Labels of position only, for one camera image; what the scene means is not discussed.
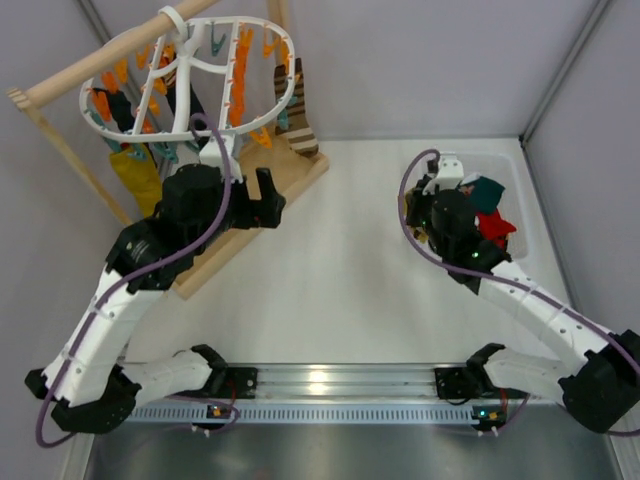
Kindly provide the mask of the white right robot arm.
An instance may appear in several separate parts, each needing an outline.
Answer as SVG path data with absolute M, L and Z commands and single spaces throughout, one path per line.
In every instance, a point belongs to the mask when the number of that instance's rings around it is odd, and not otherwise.
M 616 333 L 561 302 L 482 235 L 462 192 L 427 186 L 421 179 L 399 189 L 399 219 L 411 246 L 503 310 L 554 355 L 532 356 L 488 343 L 466 362 L 477 392 L 519 390 L 560 405 L 591 432 L 617 435 L 615 425 L 639 403 L 638 333 Z

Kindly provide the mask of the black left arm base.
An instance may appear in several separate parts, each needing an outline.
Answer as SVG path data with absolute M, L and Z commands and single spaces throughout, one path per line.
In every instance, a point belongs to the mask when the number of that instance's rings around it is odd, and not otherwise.
M 229 367 L 217 392 L 219 399 L 251 400 L 256 397 L 259 370 L 253 367 Z

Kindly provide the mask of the large mustard yellow sock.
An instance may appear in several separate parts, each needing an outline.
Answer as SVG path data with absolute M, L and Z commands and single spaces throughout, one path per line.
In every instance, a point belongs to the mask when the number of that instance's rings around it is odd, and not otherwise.
M 162 199 L 162 183 L 149 149 L 143 144 L 135 144 L 110 153 L 109 162 L 133 195 L 142 216 L 151 216 Z

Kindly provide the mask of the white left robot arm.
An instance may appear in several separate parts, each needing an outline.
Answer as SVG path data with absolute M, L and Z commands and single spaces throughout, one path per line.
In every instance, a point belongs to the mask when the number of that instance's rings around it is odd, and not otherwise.
M 260 196 L 252 199 L 245 182 L 226 179 L 219 167 L 181 167 L 164 181 L 153 213 L 121 231 L 71 338 L 25 378 L 63 432 L 105 434 L 137 407 L 172 395 L 210 398 L 223 388 L 228 364 L 205 344 L 144 364 L 118 359 L 145 313 L 218 237 L 280 224 L 285 197 L 269 169 L 256 178 Z

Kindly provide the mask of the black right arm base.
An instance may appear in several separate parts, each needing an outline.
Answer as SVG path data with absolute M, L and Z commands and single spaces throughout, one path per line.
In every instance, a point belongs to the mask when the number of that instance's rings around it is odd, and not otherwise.
M 494 387 L 484 373 L 469 367 L 437 367 L 434 369 L 436 392 L 439 399 L 464 402 L 489 398 Z

